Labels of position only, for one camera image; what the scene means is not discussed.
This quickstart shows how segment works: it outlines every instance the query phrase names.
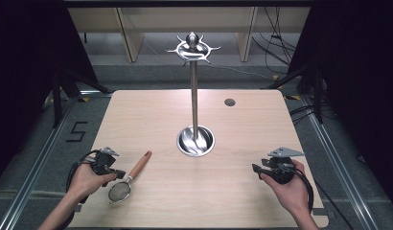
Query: metal pole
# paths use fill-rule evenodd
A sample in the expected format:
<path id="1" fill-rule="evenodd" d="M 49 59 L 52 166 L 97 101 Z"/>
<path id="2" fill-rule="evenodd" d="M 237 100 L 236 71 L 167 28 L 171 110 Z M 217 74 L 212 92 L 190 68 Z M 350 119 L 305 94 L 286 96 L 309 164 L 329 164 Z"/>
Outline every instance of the metal pole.
<path id="1" fill-rule="evenodd" d="M 193 101 L 193 132 L 194 141 L 197 139 L 197 61 L 190 61 L 191 96 Z"/>

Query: table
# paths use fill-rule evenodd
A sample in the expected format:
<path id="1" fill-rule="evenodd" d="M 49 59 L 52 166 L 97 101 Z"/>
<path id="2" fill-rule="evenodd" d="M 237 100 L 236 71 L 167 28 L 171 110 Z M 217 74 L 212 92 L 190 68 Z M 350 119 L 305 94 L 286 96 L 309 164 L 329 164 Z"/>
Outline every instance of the table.
<path id="1" fill-rule="evenodd" d="M 226 99 L 236 104 L 228 106 Z M 277 90 L 198 90 L 198 119 L 215 135 L 211 152 L 189 157 L 176 136 L 192 124 L 191 90 L 133 90 L 113 94 L 93 149 L 121 154 L 114 169 L 127 173 L 151 150 L 127 200 L 109 204 L 116 183 L 90 196 L 71 227 L 266 228 L 296 226 L 251 164 L 281 146 L 302 150 Z M 323 210 L 314 188 L 314 210 Z M 320 227 L 325 215 L 314 216 Z"/>

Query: metal utensil stand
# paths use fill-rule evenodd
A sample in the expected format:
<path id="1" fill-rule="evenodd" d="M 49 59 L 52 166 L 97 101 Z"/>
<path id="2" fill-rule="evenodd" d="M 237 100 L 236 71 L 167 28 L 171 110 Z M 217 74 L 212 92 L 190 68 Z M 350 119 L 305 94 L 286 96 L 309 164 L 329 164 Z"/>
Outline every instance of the metal utensil stand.
<path id="1" fill-rule="evenodd" d="M 191 96 L 193 107 L 193 125 L 182 129 L 176 139 L 178 148 L 188 156 L 202 156 L 207 154 L 215 145 L 215 137 L 210 129 L 198 125 L 197 119 L 197 62 L 205 60 L 211 63 L 207 58 L 211 51 L 220 49 L 211 48 L 202 42 L 203 36 L 199 38 L 197 34 L 191 32 L 187 35 L 186 40 L 177 37 L 180 43 L 175 50 L 167 52 L 177 53 L 178 56 L 185 60 L 184 65 L 190 62 L 191 74 Z"/>

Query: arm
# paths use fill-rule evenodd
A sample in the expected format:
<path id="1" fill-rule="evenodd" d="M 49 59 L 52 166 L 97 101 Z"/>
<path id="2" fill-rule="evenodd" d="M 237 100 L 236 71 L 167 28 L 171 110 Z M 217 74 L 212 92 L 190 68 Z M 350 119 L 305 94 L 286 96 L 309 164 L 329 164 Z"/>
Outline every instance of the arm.
<path id="1" fill-rule="evenodd" d="M 88 164 L 77 168 L 71 186 L 53 212 L 44 220 L 39 229 L 56 229 L 74 212 L 75 206 L 84 197 L 95 193 L 103 184 L 116 178 L 115 173 L 96 175 Z"/>
<path id="2" fill-rule="evenodd" d="M 292 160 L 295 168 L 304 172 L 304 165 Z M 308 192 L 301 179 L 295 175 L 287 184 L 281 185 L 270 176 L 261 174 L 263 181 L 274 191 L 280 204 L 292 215 L 300 229 L 319 229 L 308 211 Z"/>

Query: hand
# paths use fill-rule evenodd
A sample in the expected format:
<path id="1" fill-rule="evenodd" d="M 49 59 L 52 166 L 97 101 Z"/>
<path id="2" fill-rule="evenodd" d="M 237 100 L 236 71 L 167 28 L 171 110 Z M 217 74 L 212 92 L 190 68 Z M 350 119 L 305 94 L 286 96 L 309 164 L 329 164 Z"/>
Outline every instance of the hand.
<path id="1" fill-rule="evenodd" d="M 95 174 L 90 165 L 83 163 L 78 168 L 72 178 L 68 193 L 74 193 L 80 198 L 92 195 L 103 184 L 110 182 L 116 178 L 115 173 L 97 175 Z"/>
<path id="2" fill-rule="evenodd" d="M 304 172 L 304 165 L 296 160 L 292 160 L 296 169 Z M 292 215 L 297 212 L 308 212 L 308 192 L 302 180 L 295 175 L 287 184 L 281 185 L 275 182 L 270 176 L 262 173 L 260 177 L 274 191 L 280 204 Z"/>

